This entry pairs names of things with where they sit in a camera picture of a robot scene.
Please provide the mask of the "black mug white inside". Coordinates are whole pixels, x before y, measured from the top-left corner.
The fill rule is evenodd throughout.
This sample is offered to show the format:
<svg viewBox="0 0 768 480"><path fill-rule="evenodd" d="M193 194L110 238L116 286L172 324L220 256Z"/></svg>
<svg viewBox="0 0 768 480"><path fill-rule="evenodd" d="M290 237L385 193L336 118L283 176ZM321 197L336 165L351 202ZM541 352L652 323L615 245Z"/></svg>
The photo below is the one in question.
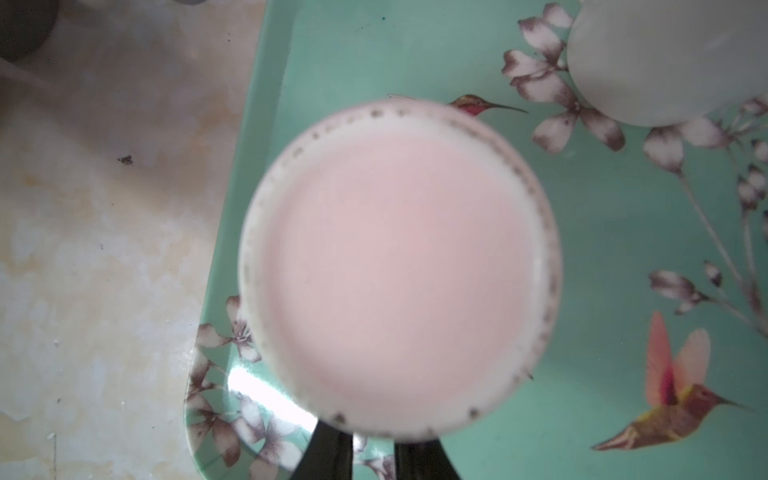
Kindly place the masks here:
<svg viewBox="0 0 768 480"><path fill-rule="evenodd" d="M59 15L59 0L1 0L1 58L17 61L49 38Z"/></svg>

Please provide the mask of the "white teapot shaped mug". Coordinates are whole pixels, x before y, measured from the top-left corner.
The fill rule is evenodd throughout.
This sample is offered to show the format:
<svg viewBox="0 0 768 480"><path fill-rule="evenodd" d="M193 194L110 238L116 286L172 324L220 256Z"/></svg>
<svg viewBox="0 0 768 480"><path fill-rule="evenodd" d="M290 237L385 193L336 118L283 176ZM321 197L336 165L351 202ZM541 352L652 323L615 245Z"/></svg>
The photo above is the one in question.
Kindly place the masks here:
<svg viewBox="0 0 768 480"><path fill-rule="evenodd" d="M567 41L572 80L593 107L666 126L767 91L767 4L585 1Z"/></svg>

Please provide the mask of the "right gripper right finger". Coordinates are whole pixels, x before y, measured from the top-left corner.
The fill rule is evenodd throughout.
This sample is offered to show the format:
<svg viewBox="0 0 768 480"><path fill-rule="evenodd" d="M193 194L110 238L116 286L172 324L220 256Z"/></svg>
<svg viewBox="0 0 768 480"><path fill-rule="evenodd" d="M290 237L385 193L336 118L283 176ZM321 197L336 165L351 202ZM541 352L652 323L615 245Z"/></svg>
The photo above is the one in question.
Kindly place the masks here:
<svg viewBox="0 0 768 480"><path fill-rule="evenodd" d="M397 480L460 480L439 439L395 443Z"/></svg>

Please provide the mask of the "pale pink mug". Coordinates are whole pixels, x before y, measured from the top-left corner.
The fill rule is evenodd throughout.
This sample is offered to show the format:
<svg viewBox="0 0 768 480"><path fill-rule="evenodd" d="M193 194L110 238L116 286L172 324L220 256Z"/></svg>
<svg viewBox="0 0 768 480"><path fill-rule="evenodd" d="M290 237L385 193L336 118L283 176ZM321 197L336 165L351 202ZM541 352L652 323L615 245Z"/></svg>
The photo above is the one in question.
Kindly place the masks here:
<svg viewBox="0 0 768 480"><path fill-rule="evenodd" d="M383 100L288 143L244 219L240 311L338 429L435 439L492 412L555 328L561 242L519 152L458 109Z"/></svg>

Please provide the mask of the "green floral tray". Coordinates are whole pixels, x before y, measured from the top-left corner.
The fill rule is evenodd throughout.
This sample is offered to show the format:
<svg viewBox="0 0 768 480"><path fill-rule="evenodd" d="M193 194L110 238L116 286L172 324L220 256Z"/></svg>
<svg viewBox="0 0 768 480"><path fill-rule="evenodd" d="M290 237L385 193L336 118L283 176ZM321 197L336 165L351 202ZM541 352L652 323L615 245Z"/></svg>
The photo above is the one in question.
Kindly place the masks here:
<svg viewBox="0 0 768 480"><path fill-rule="evenodd" d="M286 479L315 421L236 315L241 224L269 162L316 120L400 94L521 106L484 120L533 167L563 239L554 339L532 380L443 441L465 479L767 475L767 99L678 127L619 124L566 69L577 1L270 1L259 38L185 399L205 479ZM597 451L646 411L650 318L673 348L711 340L729 399L687 438Z"/></svg>

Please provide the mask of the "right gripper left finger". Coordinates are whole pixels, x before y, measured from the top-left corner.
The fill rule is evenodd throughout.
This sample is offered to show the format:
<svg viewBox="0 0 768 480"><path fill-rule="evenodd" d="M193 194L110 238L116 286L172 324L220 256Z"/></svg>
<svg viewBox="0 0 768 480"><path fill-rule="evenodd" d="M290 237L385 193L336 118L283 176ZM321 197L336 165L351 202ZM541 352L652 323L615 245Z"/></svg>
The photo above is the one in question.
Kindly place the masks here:
<svg viewBox="0 0 768 480"><path fill-rule="evenodd" d="M291 480L351 480L353 436L319 420Z"/></svg>

